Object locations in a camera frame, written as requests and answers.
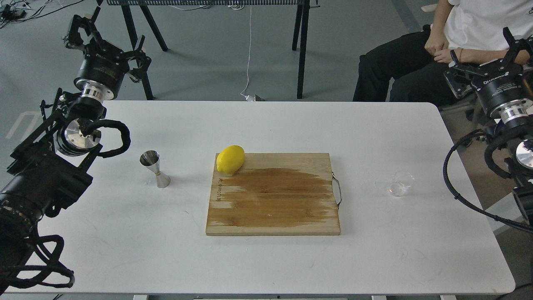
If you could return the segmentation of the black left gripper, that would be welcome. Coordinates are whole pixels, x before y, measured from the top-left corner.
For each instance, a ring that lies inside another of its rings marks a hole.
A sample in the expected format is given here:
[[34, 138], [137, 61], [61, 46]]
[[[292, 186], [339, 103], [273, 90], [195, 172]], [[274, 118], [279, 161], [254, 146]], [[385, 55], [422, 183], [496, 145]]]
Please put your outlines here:
[[[118, 96], [125, 74], [128, 74], [133, 83], [139, 83], [147, 76], [152, 59], [145, 53], [144, 35], [139, 38], [135, 48], [127, 51], [125, 56], [121, 49], [104, 41], [95, 26], [100, 10], [101, 7], [97, 6], [90, 17], [74, 15], [67, 34], [63, 36], [63, 44], [67, 49], [82, 50], [83, 53], [82, 64], [74, 79], [74, 85], [82, 90], [87, 83], [97, 83], [105, 90], [104, 100], [113, 100]], [[83, 29], [90, 38], [87, 44], [83, 43], [80, 29]], [[131, 60], [137, 63], [137, 67], [130, 70]]]

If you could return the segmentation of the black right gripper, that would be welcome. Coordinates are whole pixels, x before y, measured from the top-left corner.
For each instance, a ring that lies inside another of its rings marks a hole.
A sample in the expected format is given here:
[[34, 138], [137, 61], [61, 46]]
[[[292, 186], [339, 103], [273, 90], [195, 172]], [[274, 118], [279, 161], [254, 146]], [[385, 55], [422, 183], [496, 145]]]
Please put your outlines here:
[[445, 79], [457, 99], [473, 91], [487, 117], [516, 117], [527, 114], [532, 107], [532, 88], [524, 76], [522, 65], [515, 63], [520, 51], [530, 55], [526, 65], [532, 66], [532, 36], [515, 39], [508, 27], [503, 35], [509, 49], [503, 59], [479, 66], [470, 49], [451, 50], [449, 70]]

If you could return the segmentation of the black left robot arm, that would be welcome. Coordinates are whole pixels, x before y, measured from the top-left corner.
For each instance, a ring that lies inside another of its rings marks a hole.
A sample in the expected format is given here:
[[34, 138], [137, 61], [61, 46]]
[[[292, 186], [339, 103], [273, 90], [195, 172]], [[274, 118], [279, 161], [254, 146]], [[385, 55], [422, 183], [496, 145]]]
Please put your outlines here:
[[125, 52], [104, 40], [91, 17], [75, 15], [63, 38], [67, 49], [80, 50], [83, 60], [74, 79], [78, 93], [58, 89], [51, 104], [42, 101], [42, 123], [11, 153], [7, 172], [12, 180], [1, 190], [1, 292], [35, 285], [70, 288], [74, 272], [60, 262], [64, 239], [40, 237], [38, 223], [56, 217], [76, 203], [92, 184], [88, 169], [96, 158], [123, 154], [130, 131], [107, 120], [106, 100], [116, 99], [125, 76], [137, 83], [152, 60], [137, 47]]

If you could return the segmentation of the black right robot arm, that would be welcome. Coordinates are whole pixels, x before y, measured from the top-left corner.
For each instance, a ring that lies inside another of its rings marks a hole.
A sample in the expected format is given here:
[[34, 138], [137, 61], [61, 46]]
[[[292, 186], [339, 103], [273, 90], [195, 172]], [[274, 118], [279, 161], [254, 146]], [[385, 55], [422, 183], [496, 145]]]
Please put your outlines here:
[[[445, 78], [457, 99], [475, 93], [487, 118], [496, 119], [489, 129], [475, 129], [459, 139], [445, 157], [443, 179], [454, 198], [490, 219], [527, 233], [532, 233], [532, 81], [526, 76], [532, 70], [532, 60], [525, 66], [516, 63], [520, 51], [532, 53], [532, 38], [516, 39], [510, 29], [503, 28], [508, 51], [502, 58], [475, 67], [461, 63], [451, 53], [454, 65], [445, 71]], [[448, 177], [448, 162], [459, 145], [476, 137], [485, 137], [485, 163], [492, 172], [504, 179], [512, 179], [516, 187], [512, 196], [524, 223], [509, 220], [482, 210], [455, 190]]]

